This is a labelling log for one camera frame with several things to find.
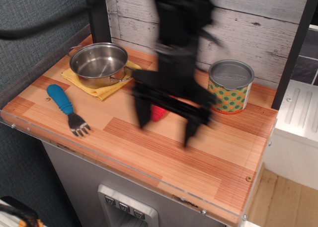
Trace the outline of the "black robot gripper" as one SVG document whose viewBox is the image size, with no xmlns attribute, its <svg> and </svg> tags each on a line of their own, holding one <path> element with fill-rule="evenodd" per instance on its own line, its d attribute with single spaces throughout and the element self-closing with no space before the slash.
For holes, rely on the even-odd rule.
<svg viewBox="0 0 318 227">
<path fill-rule="evenodd" d="M 215 97 L 194 79 L 197 46 L 168 46 L 157 43 L 157 71 L 136 70 L 133 95 L 141 129 L 151 120 L 152 104 L 188 119 L 183 146 L 197 129 L 211 120 Z"/>
</svg>

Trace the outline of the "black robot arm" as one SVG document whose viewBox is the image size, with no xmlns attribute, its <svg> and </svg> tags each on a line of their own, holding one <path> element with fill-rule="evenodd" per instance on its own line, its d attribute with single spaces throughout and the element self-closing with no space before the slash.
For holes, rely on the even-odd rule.
<svg viewBox="0 0 318 227">
<path fill-rule="evenodd" d="M 184 143 L 211 119 L 215 96 L 195 80 L 199 39 L 216 39 L 204 27 L 212 23 L 210 0 L 155 0 L 159 15 L 157 71 L 135 70 L 136 113 L 143 128 L 158 106 L 187 119 Z"/>
</svg>

